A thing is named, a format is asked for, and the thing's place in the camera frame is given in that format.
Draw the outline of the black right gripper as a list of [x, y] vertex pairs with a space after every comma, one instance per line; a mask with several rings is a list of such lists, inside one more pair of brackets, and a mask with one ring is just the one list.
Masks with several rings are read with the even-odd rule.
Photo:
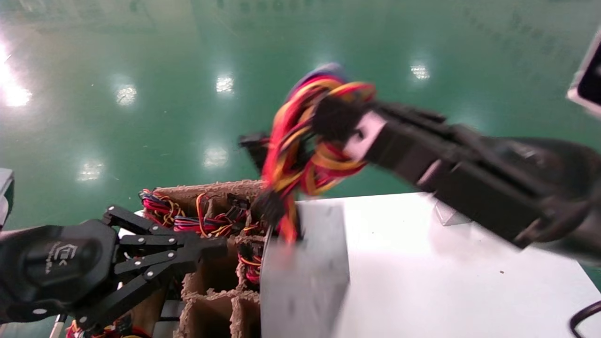
[[448, 135], [365, 115], [352, 129], [347, 152], [431, 194], [507, 243], [576, 261], [600, 259], [600, 154], [552, 138], [483, 138], [502, 163], [545, 186], [543, 197], [478, 148]]

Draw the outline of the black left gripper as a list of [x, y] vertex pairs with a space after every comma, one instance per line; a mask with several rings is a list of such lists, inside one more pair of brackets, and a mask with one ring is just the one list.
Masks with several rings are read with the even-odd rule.
[[[77, 309], [82, 329], [103, 329], [178, 276], [197, 271], [228, 251], [225, 238], [174, 231], [120, 206], [99, 220], [71, 226], [42, 225], [1, 233], [1, 323], [28, 323]], [[124, 247], [199, 252], [159, 252], [116, 265], [116, 276], [135, 272], [120, 289], [98, 300], [85, 298], [111, 274], [118, 236]]]

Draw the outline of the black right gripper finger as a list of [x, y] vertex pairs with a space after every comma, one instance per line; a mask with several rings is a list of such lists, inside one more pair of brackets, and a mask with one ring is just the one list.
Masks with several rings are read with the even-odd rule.
[[448, 124], [435, 111], [399, 103], [348, 103], [325, 98], [314, 113], [314, 133], [342, 145], [354, 160], [506, 160], [506, 139]]

